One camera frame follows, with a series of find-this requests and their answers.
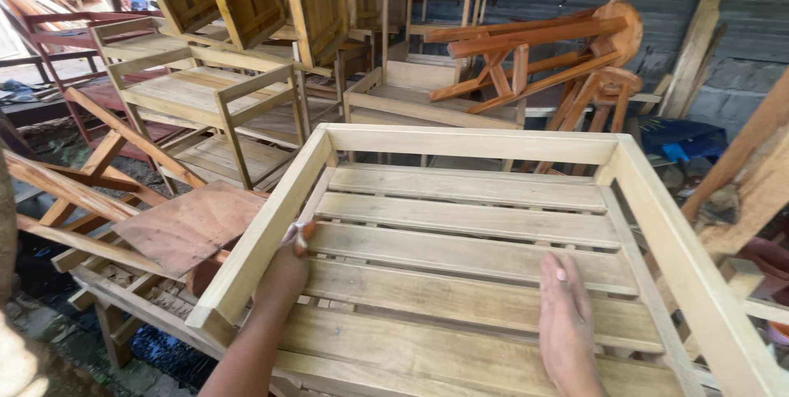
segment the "finger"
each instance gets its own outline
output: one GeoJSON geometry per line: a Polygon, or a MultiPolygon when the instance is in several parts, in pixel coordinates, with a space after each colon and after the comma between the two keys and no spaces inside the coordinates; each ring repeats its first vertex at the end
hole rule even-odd
{"type": "Polygon", "coordinates": [[[581,277],[581,270],[578,269],[575,259],[569,254],[564,256],[563,264],[565,271],[567,271],[567,286],[575,301],[578,314],[581,315],[585,322],[592,324],[592,301],[589,300],[584,279],[581,277]]]}
{"type": "Polygon", "coordinates": [[[570,291],[567,289],[567,285],[559,279],[560,272],[564,272],[564,269],[556,256],[546,252],[540,270],[542,274],[540,284],[543,285],[540,303],[545,306],[553,306],[561,312],[576,313],[570,291]]]}

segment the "stacked furniture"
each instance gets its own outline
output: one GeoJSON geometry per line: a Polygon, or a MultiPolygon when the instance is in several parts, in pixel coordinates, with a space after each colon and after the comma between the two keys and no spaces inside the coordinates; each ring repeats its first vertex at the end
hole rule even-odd
{"type": "MultiPolygon", "coordinates": [[[[57,70],[49,59],[45,45],[57,45],[68,47],[80,47],[84,49],[99,49],[99,45],[92,36],[91,29],[102,26],[105,24],[117,23],[122,20],[136,20],[143,19],[143,15],[137,13],[102,13],[102,12],[78,12],[78,13],[59,13],[52,15],[33,15],[24,16],[25,27],[28,29],[29,38],[33,42],[37,52],[41,56],[47,69],[52,74],[55,85],[63,94],[65,105],[69,108],[69,112],[74,118],[76,127],[80,132],[82,138],[88,143],[91,148],[97,148],[101,143],[104,134],[106,134],[106,127],[103,125],[96,129],[88,129],[80,113],[76,110],[76,104],[73,99],[69,97],[66,92],[68,86],[78,83],[82,89],[91,94],[97,101],[102,103],[103,106],[111,109],[123,110],[123,103],[118,96],[118,93],[113,89],[112,84],[105,79],[98,79],[106,75],[106,72],[99,72],[93,63],[92,58],[88,58],[92,73],[87,75],[74,76],[70,78],[61,78],[57,70]],[[61,23],[61,22],[80,22],[84,23],[84,27],[73,28],[67,30],[47,30],[47,23],[61,23]]],[[[141,36],[147,36],[151,33],[150,30],[144,28],[135,28],[124,32],[113,33],[105,38],[105,43],[122,42],[130,39],[136,39],[141,36]]],[[[142,81],[144,79],[153,78],[161,72],[138,72],[130,75],[129,79],[134,81],[142,81]]],[[[152,138],[154,140],[161,140],[167,138],[177,128],[168,125],[151,123],[150,129],[152,138]]],[[[134,159],[147,160],[148,157],[139,148],[132,144],[128,144],[121,150],[121,155],[134,159]]]]}
{"type": "MultiPolygon", "coordinates": [[[[144,136],[148,132],[138,111],[140,107],[163,113],[175,118],[172,123],[194,129],[179,140],[196,140],[196,143],[175,158],[207,180],[225,180],[245,189],[270,187],[279,177],[277,172],[296,154],[295,150],[284,150],[277,145],[298,149],[306,139],[302,105],[290,65],[191,46],[117,63],[107,71],[144,136]],[[142,83],[128,85],[123,79],[132,72],[184,60],[262,73],[247,76],[243,72],[196,65],[142,83]],[[258,132],[255,138],[238,135],[237,128],[287,103],[293,110],[296,143],[280,134],[269,136],[258,132]],[[218,132],[203,137],[210,129],[218,132]],[[269,145],[260,143],[261,139],[269,145]]],[[[167,170],[163,176],[178,178],[167,170]]]]}

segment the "wooden armrest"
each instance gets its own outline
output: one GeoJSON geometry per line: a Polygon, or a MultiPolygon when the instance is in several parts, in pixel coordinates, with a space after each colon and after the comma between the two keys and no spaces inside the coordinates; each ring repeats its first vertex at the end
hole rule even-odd
{"type": "Polygon", "coordinates": [[[381,68],[376,67],[375,70],[368,73],[367,75],[365,75],[364,78],[359,79],[353,86],[348,88],[348,90],[346,90],[345,93],[363,94],[364,92],[372,89],[372,87],[375,86],[376,84],[381,83],[381,75],[382,75],[381,68]]]}
{"type": "Polygon", "coordinates": [[[192,49],[184,47],[182,49],[168,50],[166,52],[157,53],[149,57],[138,58],[135,60],[123,61],[106,67],[107,73],[110,74],[113,81],[118,85],[119,90],[125,89],[125,84],[121,76],[128,75],[133,72],[139,72],[152,67],[166,65],[175,61],[192,58],[192,49]]]}
{"type": "Polygon", "coordinates": [[[120,35],[122,33],[129,33],[135,30],[153,29],[156,26],[153,24],[153,19],[149,16],[139,19],[124,19],[118,23],[104,24],[103,26],[96,26],[93,28],[97,39],[104,39],[110,36],[120,35]]]}
{"type": "Polygon", "coordinates": [[[221,102],[231,102],[244,95],[249,95],[255,90],[267,88],[273,83],[279,83],[283,79],[291,78],[293,74],[292,65],[282,65],[277,69],[262,73],[254,78],[247,79],[240,83],[233,84],[224,89],[215,91],[215,96],[221,102]]]}

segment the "wooden slat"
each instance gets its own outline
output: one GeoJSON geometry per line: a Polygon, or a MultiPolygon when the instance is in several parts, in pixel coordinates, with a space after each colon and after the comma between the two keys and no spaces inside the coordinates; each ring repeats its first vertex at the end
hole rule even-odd
{"type": "MultiPolygon", "coordinates": [[[[435,377],[504,395],[558,394],[532,343],[315,306],[293,308],[280,349],[402,373],[404,381],[435,377]]],[[[611,397],[681,394],[664,367],[605,357],[597,366],[611,397]]]]}
{"type": "Polygon", "coordinates": [[[316,216],[492,237],[619,248],[611,220],[601,215],[401,200],[329,192],[316,216]]]}
{"type": "Polygon", "coordinates": [[[309,248],[328,255],[508,282],[538,282],[540,260],[546,252],[569,253],[577,261],[588,289],[637,293],[636,281],[627,264],[620,257],[602,252],[332,222],[317,223],[309,248]]]}
{"type": "Polygon", "coordinates": [[[322,126],[329,132],[334,150],[605,164],[617,144],[616,136],[611,133],[395,125],[322,126]]]}
{"type": "MultiPolygon", "coordinates": [[[[540,330],[540,291],[535,287],[312,259],[305,294],[498,328],[540,330]]],[[[592,306],[596,343],[663,352],[643,303],[593,299],[592,306]]]]}
{"type": "Polygon", "coordinates": [[[483,173],[471,178],[432,174],[429,169],[415,174],[340,167],[331,178],[329,189],[605,212],[603,197],[597,186],[494,180],[483,173]]]}

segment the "wooden post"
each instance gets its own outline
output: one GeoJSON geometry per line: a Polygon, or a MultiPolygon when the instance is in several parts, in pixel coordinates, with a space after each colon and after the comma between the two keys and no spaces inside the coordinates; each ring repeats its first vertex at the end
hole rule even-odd
{"type": "Polygon", "coordinates": [[[720,18],[719,5],[720,0],[699,0],[674,68],[675,78],[668,88],[666,98],[660,103],[661,117],[680,118],[685,105],[693,101],[689,98],[699,72],[704,71],[701,63],[720,18]]]}
{"type": "Polygon", "coordinates": [[[123,312],[102,300],[95,301],[95,309],[107,356],[114,367],[123,368],[132,359],[132,350],[129,348],[129,343],[116,343],[112,339],[113,332],[117,331],[124,323],[123,312]]]}

